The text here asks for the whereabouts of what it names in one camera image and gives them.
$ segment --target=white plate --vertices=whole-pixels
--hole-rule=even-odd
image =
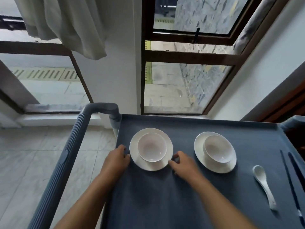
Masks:
[[[140,157],[139,152],[138,152],[138,141],[139,139],[144,135],[149,132],[154,132],[159,135],[161,135],[166,142],[167,146],[167,151],[164,156],[160,161],[158,162],[147,162],[143,158]],[[143,130],[140,130],[137,132],[132,140],[130,141],[129,145],[129,151],[130,151],[130,156],[132,157],[132,160],[135,162],[137,166],[139,166],[142,169],[148,170],[148,171],[156,171],[159,169],[163,169],[165,166],[167,166],[168,160],[170,160],[173,157],[173,143],[171,142],[170,138],[168,135],[166,135],[163,131],[156,129],[156,128],[145,128]]]
[[[234,152],[233,158],[227,164],[218,163],[218,162],[212,160],[211,158],[205,156],[204,151],[203,151],[203,143],[204,143],[205,139],[211,135],[219,135],[219,134],[215,133],[215,132],[203,132],[196,137],[195,142],[194,142],[194,150],[195,150],[196,157],[209,170],[216,172],[216,173],[228,173],[232,169],[234,169],[234,167],[236,165],[235,150],[233,148],[233,152]]]

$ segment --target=cart handle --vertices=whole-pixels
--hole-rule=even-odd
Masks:
[[[118,130],[122,116],[120,115],[117,104],[93,103],[87,104],[83,108],[72,128],[71,134],[49,179],[48,185],[44,190],[28,229],[50,228],[78,150],[86,133],[91,115],[97,112],[109,114],[111,126]]]

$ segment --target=white ceramic spoon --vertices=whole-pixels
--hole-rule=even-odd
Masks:
[[[260,165],[256,165],[253,167],[253,174],[255,179],[261,184],[263,189],[265,190],[265,193],[267,195],[268,201],[269,201],[269,207],[271,210],[277,210],[275,199],[271,193],[271,190],[267,184],[267,177],[266,173],[263,167]]]

